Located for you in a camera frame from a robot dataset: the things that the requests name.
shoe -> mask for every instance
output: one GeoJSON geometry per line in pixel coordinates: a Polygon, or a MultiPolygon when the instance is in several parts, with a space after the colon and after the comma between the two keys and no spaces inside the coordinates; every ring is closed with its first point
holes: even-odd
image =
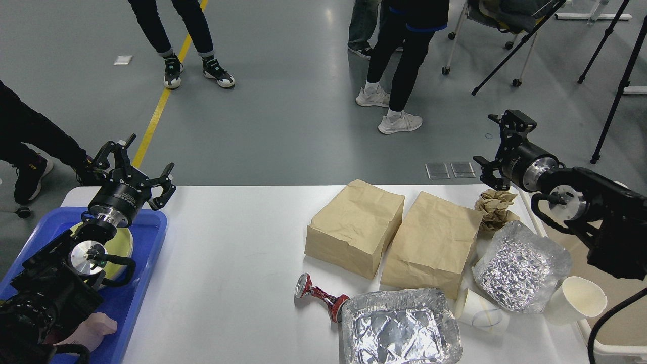
{"type": "Polygon", "coordinates": [[[182,82],[180,74],[184,71],[184,65],[175,54],[164,57],[164,63],[166,63],[166,68],[164,69],[164,87],[171,90],[180,87],[180,83],[182,82]]]}
{"type": "Polygon", "coordinates": [[[382,86],[378,85],[377,92],[372,94],[367,94],[362,87],[360,94],[355,98],[355,102],[359,106],[382,106],[383,108],[388,108],[390,98],[391,95],[386,93],[382,86]]]}
{"type": "Polygon", "coordinates": [[[351,47],[348,47],[348,50],[357,54],[358,56],[362,57],[365,60],[370,60],[371,53],[373,53],[373,48],[371,47],[364,48],[364,49],[352,49],[351,47]]]}
{"type": "Polygon", "coordinates": [[[204,77],[211,78],[218,83],[218,86],[230,89],[236,85],[236,80],[229,72],[225,71],[218,63],[218,60],[212,58],[211,60],[203,59],[203,75],[204,77]]]}
{"type": "Polygon", "coordinates": [[[42,156],[38,160],[26,166],[16,167],[18,180],[14,190],[14,200],[24,205],[38,196],[41,189],[41,180],[54,168],[54,163],[48,161],[42,156]]]}
{"type": "Polygon", "coordinates": [[[72,167],[76,180],[81,186],[102,186],[106,180],[105,172],[94,166],[92,157],[85,156],[80,166],[72,167]]]}
{"type": "Polygon", "coordinates": [[[382,134],[393,134],[398,131],[413,131],[422,125],[422,118],[409,113],[402,112],[402,115],[395,119],[391,120],[386,116],[382,117],[382,122],[377,127],[377,129],[382,134]]]}

crumpled brown paper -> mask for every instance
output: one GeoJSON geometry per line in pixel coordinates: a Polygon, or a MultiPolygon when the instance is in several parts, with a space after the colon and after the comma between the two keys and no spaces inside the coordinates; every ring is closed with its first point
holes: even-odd
{"type": "Polygon", "coordinates": [[[483,213],[420,192],[398,229],[382,272],[382,284],[440,288],[458,297],[483,213]]]}
{"type": "Polygon", "coordinates": [[[513,220],[520,220],[519,216],[508,211],[517,195],[508,191],[495,191],[488,189],[481,192],[481,197],[474,204],[474,210],[483,211],[485,216],[481,221],[481,229],[485,231],[497,231],[505,223],[513,220]]]}
{"type": "Polygon", "coordinates": [[[404,196],[356,179],[313,217],[305,254],[373,279],[403,209],[404,196]]]}

white sock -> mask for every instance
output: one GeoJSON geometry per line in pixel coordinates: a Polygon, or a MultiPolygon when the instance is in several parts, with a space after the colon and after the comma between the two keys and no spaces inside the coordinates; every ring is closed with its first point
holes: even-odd
{"type": "Polygon", "coordinates": [[[386,113],[386,117],[387,117],[387,119],[389,119],[389,120],[397,120],[397,119],[399,119],[401,116],[402,116],[402,112],[401,112],[401,111],[393,111],[393,110],[389,109],[389,111],[386,113]]]}
{"type": "Polygon", "coordinates": [[[366,81],[366,85],[364,85],[364,92],[367,94],[373,94],[377,93],[377,87],[380,85],[380,82],[375,82],[374,84],[371,82],[366,81]]]}

crumpled aluminum foil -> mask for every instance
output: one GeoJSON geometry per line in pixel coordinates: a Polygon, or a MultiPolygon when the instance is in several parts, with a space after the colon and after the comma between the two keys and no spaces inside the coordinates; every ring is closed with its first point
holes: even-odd
{"type": "Polygon", "coordinates": [[[357,295],[342,306],[348,364],[455,364],[463,355],[458,324],[441,290],[357,295]]]}
{"type": "Polygon", "coordinates": [[[515,221],[494,235],[472,272],[476,283],[501,307],[539,313],[572,265],[566,249],[515,221]]]}

white sneaker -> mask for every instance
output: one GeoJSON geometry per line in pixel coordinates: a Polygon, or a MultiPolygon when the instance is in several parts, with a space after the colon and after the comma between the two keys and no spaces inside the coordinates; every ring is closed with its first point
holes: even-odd
{"type": "Polygon", "coordinates": [[[382,106],[383,108],[388,108],[390,98],[391,94],[386,93],[382,86],[378,85],[377,92],[372,94],[367,94],[362,87],[360,94],[355,98],[355,102],[359,106],[382,106]]]}
{"type": "Polygon", "coordinates": [[[398,131],[413,131],[417,128],[420,128],[422,125],[422,118],[409,113],[402,112],[402,115],[395,119],[391,120],[389,118],[382,117],[382,122],[378,125],[377,129],[382,134],[393,134],[398,131]]]}

